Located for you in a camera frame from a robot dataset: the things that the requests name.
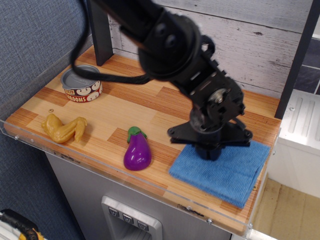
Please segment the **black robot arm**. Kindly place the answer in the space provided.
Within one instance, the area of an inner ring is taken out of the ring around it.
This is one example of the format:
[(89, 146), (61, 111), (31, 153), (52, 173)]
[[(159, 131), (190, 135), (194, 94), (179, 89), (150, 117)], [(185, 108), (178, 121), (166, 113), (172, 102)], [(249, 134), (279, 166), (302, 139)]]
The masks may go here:
[(238, 120), (244, 94), (212, 58), (213, 41), (188, 17), (170, 13), (150, 0), (99, 0), (137, 46), (148, 77), (168, 81), (192, 101), (189, 121), (172, 127), (172, 143), (191, 144), (206, 160), (226, 146), (248, 147), (253, 134)]

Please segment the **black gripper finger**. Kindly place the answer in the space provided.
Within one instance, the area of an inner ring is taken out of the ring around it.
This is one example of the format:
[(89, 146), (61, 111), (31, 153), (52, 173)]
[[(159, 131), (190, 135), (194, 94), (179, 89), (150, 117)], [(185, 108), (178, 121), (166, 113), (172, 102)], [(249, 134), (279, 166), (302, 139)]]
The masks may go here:
[(194, 148), (200, 158), (202, 158), (204, 160), (210, 159), (210, 151), (206, 147), (204, 147), (200, 144), (195, 144)]
[(223, 148), (224, 146), (221, 145), (213, 145), (209, 151), (209, 159), (216, 161), (220, 157)]

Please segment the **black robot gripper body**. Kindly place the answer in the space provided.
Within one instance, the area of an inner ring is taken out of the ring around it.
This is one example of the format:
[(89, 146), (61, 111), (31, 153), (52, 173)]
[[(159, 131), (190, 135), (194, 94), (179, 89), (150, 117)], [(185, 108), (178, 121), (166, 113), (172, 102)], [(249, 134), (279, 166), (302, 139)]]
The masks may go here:
[(197, 144), (205, 147), (249, 146), (253, 133), (241, 121), (227, 122), (217, 128), (203, 129), (191, 121), (167, 131), (170, 141), (177, 144)]

